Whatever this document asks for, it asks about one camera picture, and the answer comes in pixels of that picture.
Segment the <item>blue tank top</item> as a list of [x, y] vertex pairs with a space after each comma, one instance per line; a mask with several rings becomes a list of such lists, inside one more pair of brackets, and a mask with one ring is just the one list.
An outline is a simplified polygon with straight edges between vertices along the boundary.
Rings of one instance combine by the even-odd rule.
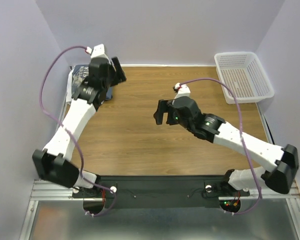
[[70, 71], [73, 70], [72, 95], [81, 85], [85, 77], [89, 74], [89, 66], [87, 64], [78, 64], [70, 66]]

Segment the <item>folded white tank top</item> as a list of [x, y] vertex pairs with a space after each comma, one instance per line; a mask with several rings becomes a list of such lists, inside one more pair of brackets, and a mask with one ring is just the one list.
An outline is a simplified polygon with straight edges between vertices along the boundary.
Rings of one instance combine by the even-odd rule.
[[67, 78], [66, 97], [65, 97], [65, 102], [67, 104], [70, 104], [72, 100], [72, 85], [73, 85], [73, 70], [69, 72]]

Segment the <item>aluminium frame rail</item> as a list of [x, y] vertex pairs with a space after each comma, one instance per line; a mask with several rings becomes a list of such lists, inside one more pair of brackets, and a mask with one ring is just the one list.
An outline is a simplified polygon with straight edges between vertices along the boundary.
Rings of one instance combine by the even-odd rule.
[[72, 199], [73, 191], [69, 188], [43, 180], [35, 180], [32, 185], [32, 201], [67, 201]]

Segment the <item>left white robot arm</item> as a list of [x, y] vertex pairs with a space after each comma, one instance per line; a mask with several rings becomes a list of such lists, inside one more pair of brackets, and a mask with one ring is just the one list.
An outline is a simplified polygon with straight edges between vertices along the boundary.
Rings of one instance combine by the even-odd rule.
[[117, 57], [97, 56], [90, 60], [88, 75], [71, 97], [70, 108], [59, 127], [42, 150], [36, 149], [32, 160], [38, 176], [66, 188], [84, 188], [90, 197], [101, 193], [100, 177], [71, 163], [73, 151], [82, 150], [78, 140], [88, 121], [107, 98], [109, 88], [126, 81]]

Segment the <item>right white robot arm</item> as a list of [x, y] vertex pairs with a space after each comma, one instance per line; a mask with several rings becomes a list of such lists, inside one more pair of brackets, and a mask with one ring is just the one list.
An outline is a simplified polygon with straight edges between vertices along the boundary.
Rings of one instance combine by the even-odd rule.
[[245, 132], [240, 132], [223, 118], [202, 113], [197, 103], [188, 96], [159, 100], [153, 115], [157, 125], [167, 114], [168, 125], [180, 125], [196, 138], [224, 146], [242, 155], [248, 154], [259, 167], [229, 170], [220, 182], [221, 192], [232, 195], [252, 187], [268, 187], [279, 194], [288, 194], [299, 169], [298, 150], [287, 144], [274, 145]]

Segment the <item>white plastic basket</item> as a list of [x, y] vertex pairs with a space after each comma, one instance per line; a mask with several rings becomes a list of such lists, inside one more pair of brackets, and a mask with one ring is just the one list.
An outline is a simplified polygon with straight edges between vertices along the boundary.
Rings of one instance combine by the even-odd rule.
[[258, 103], [275, 95], [272, 84], [254, 52], [223, 52], [214, 55], [219, 80], [227, 104]]

